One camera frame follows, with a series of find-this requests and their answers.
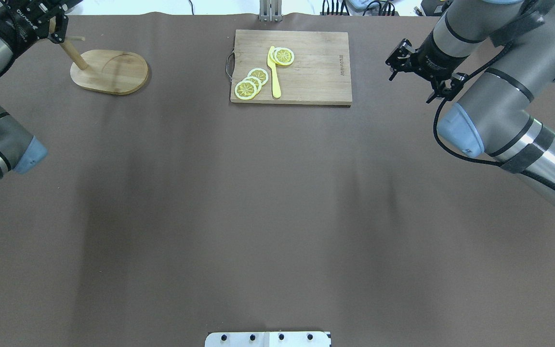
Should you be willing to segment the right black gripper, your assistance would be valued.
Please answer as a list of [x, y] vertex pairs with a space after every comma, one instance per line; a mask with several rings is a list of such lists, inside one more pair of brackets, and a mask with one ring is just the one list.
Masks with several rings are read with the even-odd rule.
[[466, 73], [455, 72], [464, 61], [464, 57], [444, 53], [432, 38], [425, 39], [418, 49], [414, 49], [405, 38], [386, 59], [391, 70], [388, 80], [393, 81], [399, 72], [416, 73], [429, 81], [433, 90], [426, 104], [439, 99], [452, 101], [462, 91], [468, 77]]

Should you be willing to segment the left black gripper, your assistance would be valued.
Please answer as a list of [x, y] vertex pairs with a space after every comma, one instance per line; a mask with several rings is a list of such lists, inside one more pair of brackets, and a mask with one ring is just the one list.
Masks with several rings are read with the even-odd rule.
[[0, 0], [0, 4], [24, 27], [28, 37], [55, 44], [66, 41], [66, 11], [73, 8], [72, 0]]

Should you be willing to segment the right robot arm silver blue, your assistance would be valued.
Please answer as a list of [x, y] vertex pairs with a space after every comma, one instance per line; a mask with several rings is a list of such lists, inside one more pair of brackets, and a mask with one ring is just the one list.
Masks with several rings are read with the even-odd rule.
[[555, 0], [454, 0], [421, 46], [403, 39], [385, 62], [393, 75], [430, 82], [433, 134], [449, 154], [493, 165], [555, 205], [555, 132], [526, 112], [555, 83]]

